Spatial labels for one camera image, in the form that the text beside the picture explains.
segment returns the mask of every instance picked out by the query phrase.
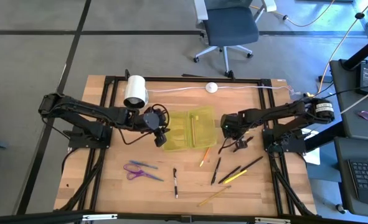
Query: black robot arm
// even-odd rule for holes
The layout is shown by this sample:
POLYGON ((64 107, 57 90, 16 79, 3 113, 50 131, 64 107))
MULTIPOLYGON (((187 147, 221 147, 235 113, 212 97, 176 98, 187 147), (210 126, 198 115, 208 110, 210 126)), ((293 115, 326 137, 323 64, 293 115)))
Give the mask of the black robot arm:
POLYGON ((140 114, 137 109, 105 108, 60 93, 51 93, 44 96, 39 113, 42 118, 61 118, 74 125, 73 131, 64 131, 70 137, 69 147, 108 146, 110 127, 153 133, 157 147, 166 142, 166 112, 153 107, 140 114), (81 115, 96 118, 97 121, 89 121, 81 115))
POLYGON ((265 110, 247 109, 236 114, 224 114, 221 128, 225 138, 241 139, 250 128, 256 128, 266 121, 296 116, 285 125, 274 127, 274 139, 294 129, 303 128, 313 123, 328 124, 334 120, 332 104, 328 100, 307 98, 282 106, 265 110))

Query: table leg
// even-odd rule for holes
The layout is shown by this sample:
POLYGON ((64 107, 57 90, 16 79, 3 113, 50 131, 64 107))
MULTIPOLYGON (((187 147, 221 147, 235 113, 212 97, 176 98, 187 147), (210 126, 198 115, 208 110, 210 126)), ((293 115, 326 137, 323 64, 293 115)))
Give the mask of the table leg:
POLYGON ((314 137, 306 139, 305 140, 306 152, 312 151, 317 147, 320 147, 326 143, 333 141, 334 137, 336 136, 346 137, 342 121, 338 122, 337 124, 331 126, 330 128, 324 131, 321 131, 314 137))

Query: pencil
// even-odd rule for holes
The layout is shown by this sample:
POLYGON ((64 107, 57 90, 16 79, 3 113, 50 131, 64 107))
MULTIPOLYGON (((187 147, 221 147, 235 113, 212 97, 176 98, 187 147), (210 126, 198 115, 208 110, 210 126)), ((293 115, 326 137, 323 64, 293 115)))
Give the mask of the pencil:
POLYGON ((199 165, 199 167, 202 167, 202 166, 203 166, 203 163, 204 163, 204 161, 206 160, 206 157, 207 157, 207 155, 208 155, 208 153, 209 153, 209 151, 210 151, 210 148, 211 148, 211 147, 209 147, 209 148, 206 150, 206 153, 204 154, 203 160, 202 160, 201 164, 199 165))
POLYGON ((200 207, 200 206, 204 205, 205 203, 210 202, 210 200, 212 200, 212 199, 213 199, 213 198, 215 198, 216 196, 218 196, 218 195, 222 194, 222 192, 224 192, 224 190, 227 190, 227 189, 229 189, 229 188, 231 188, 231 186, 226 186, 224 189, 222 189, 222 190, 220 190, 219 192, 217 192, 217 193, 213 194, 211 197, 209 197, 208 199, 206 199, 206 200, 204 200, 203 202, 199 203, 197 206, 198 206, 198 207, 200 207))
POLYGON ((233 171, 231 171, 228 175, 226 175, 223 179, 221 179, 219 181, 219 184, 221 184, 223 181, 225 181, 226 179, 229 178, 229 176, 231 176, 232 174, 234 174, 236 171, 238 171, 240 169, 240 166, 236 167, 233 171))
POLYGON ((229 182, 231 182, 231 181, 235 180, 236 178, 238 178, 239 176, 241 176, 242 174, 244 174, 244 173, 246 173, 246 172, 247 172, 247 170, 243 170, 243 171, 241 171, 241 172, 240 172, 240 173, 238 173, 237 175, 235 175, 235 176, 233 176, 233 177, 231 177, 231 178, 229 178, 229 179, 225 180, 225 181, 224 181, 224 184, 227 184, 227 183, 229 183, 229 182))
POLYGON ((195 147, 195 124, 193 115, 191 116, 191 121, 192 121, 192 138, 193 138, 192 144, 195 147))

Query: black pen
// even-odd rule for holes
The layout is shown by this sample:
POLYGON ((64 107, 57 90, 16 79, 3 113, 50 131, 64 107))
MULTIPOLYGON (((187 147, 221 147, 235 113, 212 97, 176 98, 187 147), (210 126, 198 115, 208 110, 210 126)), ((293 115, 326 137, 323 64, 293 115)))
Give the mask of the black pen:
POLYGON ((220 182, 219 182, 219 184, 221 184, 223 181, 225 181, 226 179, 228 179, 228 177, 230 177, 232 174, 234 174, 239 169, 240 169, 240 166, 236 167, 233 171, 231 171, 228 175, 226 175, 223 179, 221 179, 220 182))
POLYGON ((177 188, 177 176, 176 176, 177 169, 172 169, 172 174, 174 176, 174 193, 176 194, 176 198, 178 198, 178 188, 177 188))
POLYGON ((263 159, 263 156, 260 156, 259 158, 257 158, 256 160, 254 160, 253 162, 251 162, 249 165, 245 166, 243 169, 241 169, 240 171, 244 171, 247 168, 249 168, 251 165, 253 165, 254 163, 258 162, 260 159, 263 159))
POLYGON ((214 184, 215 176, 217 175, 217 171, 218 171, 218 169, 219 169, 220 162, 221 162, 221 157, 219 158, 219 161, 218 161, 218 163, 217 163, 217 166, 215 167, 215 171, 214 171, 213 179, 211 180, 211 185, 213 185, 213 184, 214 184))

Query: pen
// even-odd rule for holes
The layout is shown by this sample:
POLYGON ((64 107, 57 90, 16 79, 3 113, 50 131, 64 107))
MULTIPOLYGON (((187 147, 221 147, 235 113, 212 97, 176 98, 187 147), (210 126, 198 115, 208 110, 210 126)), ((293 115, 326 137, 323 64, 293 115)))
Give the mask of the pen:
POLYGON ((263 159, 263 156, 260 156, 259 158, 257 158, 256 160, 254 160, 253 162, 251 162, 249 165, 245 166, 243 169, 241 169, 240 171, 244 171, 247 168, 249 168, 251 165, 253 165, 254 163, 258 162, 260 159, 263 159))
POLYGON ((177 176, 176 176, 177 169, 172 169, 172 174, 174 176, 174 193, 176 194, 176 198, 178 198, 178 189, 177 189, 177 176))
POLYGON ((219 161, 217 162, 217 166, 215 167, 215 171, 214 171, 213 179, 211 180, 211 185, 213 185, 213 184, 214 184, 215 176, 217 175, 217 171, 218 171, 218 169, 219 169, 220 162, 221 162, 221 157, 219 158, 219 161))
POLYGON ((225 180, 225 181, 224 181, 224 183, 225 183, 225 184, 227 184, 227 183, 229 183, 229 182, 231 182, 231 181, 235 180, 236 178, 238 178, 239 176, 241 176, 242 174, 244 174, 244 173, 246 173, 246 172, 247 172, 247 170, 243 170, 243 171, 241 171, 240 173, 238 173, 237 175, 235 175, 235 176, 233 176, 233 177, 231 177, 231 178, 229 178, 229 179, 225 180))
POLYGON ((223 181, 225 181, 226 179, 228 179, 229 176, 231 176, 232 174, 234 174, 239 169, 240 169, 240 166, 236 167, 233 171, 231 171, 228 175, 226 175, 223 179, 221 179, 220 182, 219 182, 219 184, 221 184, 223 181))
POLYGON ((206 160, 206 157, 207 157, 207 155, 208 155, 208 153, 209 153, 209 151, 210 151, 210 148, 211 148, 211 147, 209 147, 209 148, 206 150, 206 153, 204 154, 203 160, 202 160, 201 164, 199 165, 199 167, 202 167, 202 166, 203 166, 203 163, 204 163, 204 161, 206 160))
POLYGON ((213 194, 211 197, 209 197, 208 199, 206 199, 206 200, 204 200, 203 202, 199 203, 197 206, 198 206, 198 207, 200 207, 200 206, 204 205, 205 203, 209 202, 210 200, 212 200, 212 199, 213 199, 213 198, 215 198, 216 196, 218 196, 218 195, 222 194, 222 192, 223 192, 224 190, 227 190, 227 189, 229 189, 229 188, 231 188, 231 186, 226 186, 224 189, 222 189, 222 190, 220 190, 219 192, 217 192, 217 193, 213 194))
POLYGON ((139 165, 139 166, 146 166, 146 167, 149 167, 149 168, 158 169, 158 167, 156 167, 156 166, 147 165, 145 163, 138 162, 138 161, 130 161, 130 163, 135 164, 135 165, 139 165))

